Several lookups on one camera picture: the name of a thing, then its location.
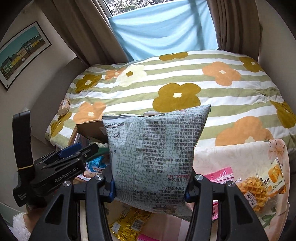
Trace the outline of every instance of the curtain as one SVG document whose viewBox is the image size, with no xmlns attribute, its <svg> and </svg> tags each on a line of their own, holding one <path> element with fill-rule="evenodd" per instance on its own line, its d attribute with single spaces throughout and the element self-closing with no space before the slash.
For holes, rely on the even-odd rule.
<svg viewBox="0 0 296 241">
<path fill-rule="evenodd" d="M 207 0 L 174 0 L 109 18 L 130 61 L 192 50 L 217 49 Z"/>
<path fill-rule="evenodd" d="M 258 60 L 260 24 L 255 0 L 207 0 L 219 49 Z"/>
<path fill-rule="evenodd" d="M 97 0 L 35 0 L 71 50 L 88 66 L 128 62 Z"/>
</svg>

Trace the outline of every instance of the white fluffy sleeve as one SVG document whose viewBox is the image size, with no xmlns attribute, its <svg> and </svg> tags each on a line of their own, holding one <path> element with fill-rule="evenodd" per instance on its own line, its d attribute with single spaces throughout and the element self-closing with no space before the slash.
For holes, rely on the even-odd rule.
<svg viewBox="0 0 296 241">
<path fill-rule="evenodd" d="M 25 225 L 24 214 L 25 213 L 19 213 L 13 217 L 12 233 L 18 241 L 28 241 L 31 236 L 31 233 L 27 230 Z"/>
</svg>

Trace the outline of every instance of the colorful houses painting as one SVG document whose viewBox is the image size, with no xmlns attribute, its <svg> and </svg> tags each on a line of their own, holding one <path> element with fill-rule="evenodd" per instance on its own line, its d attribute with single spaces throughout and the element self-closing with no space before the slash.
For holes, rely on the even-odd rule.
<svg viewBox="0 0 296 241">
<path fill-rule="evenodd" d="M 0 79 L 6 89 L 20 72 L 50 45 L 37 22 L 10 39 L 0 49 Z"/>
</svg>

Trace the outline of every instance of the light blue curtain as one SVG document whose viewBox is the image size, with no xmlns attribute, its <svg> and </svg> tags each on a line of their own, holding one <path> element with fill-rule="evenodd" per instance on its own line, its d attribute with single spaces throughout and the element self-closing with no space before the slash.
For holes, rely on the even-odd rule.
<svg viewBox="0 0 296 241">
<path fill-rule="evenodd" d="M 218 49 L 206 0 L 174 0 L 112 16 L 109 21 L 130 61 Z"/>
</svg>

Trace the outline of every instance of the bed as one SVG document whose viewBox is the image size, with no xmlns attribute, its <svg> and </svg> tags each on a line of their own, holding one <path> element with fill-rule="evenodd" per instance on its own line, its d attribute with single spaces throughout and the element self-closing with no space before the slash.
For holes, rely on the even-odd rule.
<svg viewBox="0 0 296 241">
<path fill-rule="evenodd" d="M 260 65 L 245 55 L 201 50 L 94 65 L 73 80 L 65 98 L 69 112 L 55 115 L 45 134 L 60 148 L 68 145 L 76 124 L 102 115 L 211 104 L 197 147 L 281 138 L 294 158 L 296 116 Z"/>
</svg>

